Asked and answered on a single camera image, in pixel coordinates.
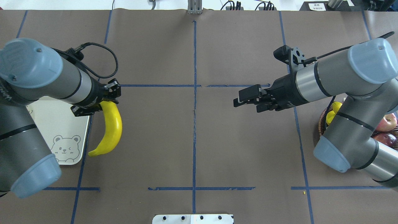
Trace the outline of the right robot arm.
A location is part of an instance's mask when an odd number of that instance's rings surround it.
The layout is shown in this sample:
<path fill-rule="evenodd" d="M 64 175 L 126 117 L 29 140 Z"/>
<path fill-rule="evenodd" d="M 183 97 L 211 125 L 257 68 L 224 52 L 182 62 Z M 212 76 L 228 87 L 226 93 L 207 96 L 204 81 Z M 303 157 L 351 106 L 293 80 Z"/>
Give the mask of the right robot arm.
<path fill-rule="evenodd" d="M 287 45 L 273 55 L 290 73 L 269 88 L 253 85 L 240 90 L 234 107 L 254 104 L 258 113 L 281 111 L 347 94 L 314 156 L 338 172 L 353 168 L 397 190 L 397 151 L 371 137 L 382 118 L 397 111 L 397 56 L 390 43 L 378 37 L 323 60 L 307 59 L 299 48 Z"/>

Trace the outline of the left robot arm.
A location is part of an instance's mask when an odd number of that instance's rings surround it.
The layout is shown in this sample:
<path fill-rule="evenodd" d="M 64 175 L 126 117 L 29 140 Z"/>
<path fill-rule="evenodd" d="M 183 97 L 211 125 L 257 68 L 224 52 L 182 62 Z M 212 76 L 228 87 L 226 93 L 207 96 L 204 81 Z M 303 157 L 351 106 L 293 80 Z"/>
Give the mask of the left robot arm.
<path fill-rule="evenodd" d="M 81 52 L 98 46 L 114 58 L 115 70 L 101 76 L 83 63 Z M 43 125 L 35 118 L 44 112 L 42 98 L 63 101 L 75 117 L 102 111 L 105 133 L 88 153 L 99 156 L 114 150 L 121 140 L 123 124 L 118 110 L 121 85 L 113 76 L 118 59 L 108 47 L 87 42 L 62 51 L 30 38 L 17 38 L 1 49 L 1 196 L 12 192 L 30 197 L 56 182 L 60 164 L 81 157 L 82 136 L 55 135 L 48 143 Z"/>

